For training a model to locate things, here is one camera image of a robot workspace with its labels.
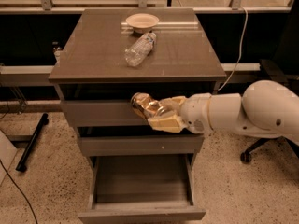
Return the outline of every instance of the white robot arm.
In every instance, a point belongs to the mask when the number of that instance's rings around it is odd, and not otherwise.
[[[299,145],[299,98],[286,87],[269,80],[251,84],[243,97],[238,93],[195,94],[153,100],[137,93],[134,111],[154,130],[179,133],[211,133],[228,130],[260,138],[284,136]]]

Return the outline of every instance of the white bowl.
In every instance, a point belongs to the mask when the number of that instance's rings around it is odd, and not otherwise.
[[[133,27],[135,32],[144,34],[150,32],[152,27],[158,24],[159,19],[151,14],[138,13],[128,17],[126,22],[129,26]]]

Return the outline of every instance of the clear water bottle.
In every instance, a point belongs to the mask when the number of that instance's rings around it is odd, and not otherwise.
[[[129,66],[137,67],[152,51],[156,42],[155,33],[143,34],[129,49],[124,52],[124,58]]]

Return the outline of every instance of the open drawer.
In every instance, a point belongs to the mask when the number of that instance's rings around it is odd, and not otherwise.
[[[187,156],[98,157],[84,224],[200,220]]]

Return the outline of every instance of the speckled floor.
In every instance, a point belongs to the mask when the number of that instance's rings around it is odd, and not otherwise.
[[[7,114],[0,129],[7,135],[32,134],[42,113]],[[92,171],[80,154],[76,135],[61,112],[49,113],[25,173],[9,172],[27,195],[39,224],[81,223]],[[269,142],[243,164],[239,155],[254,138],[217,132],[204,142],[193,167],[195,199],[206,209],[202,221],[188,223],[299,223],[299,160],[283,139]],[[34,223],[27,203],[4,179],[0,187],[0,223]]]

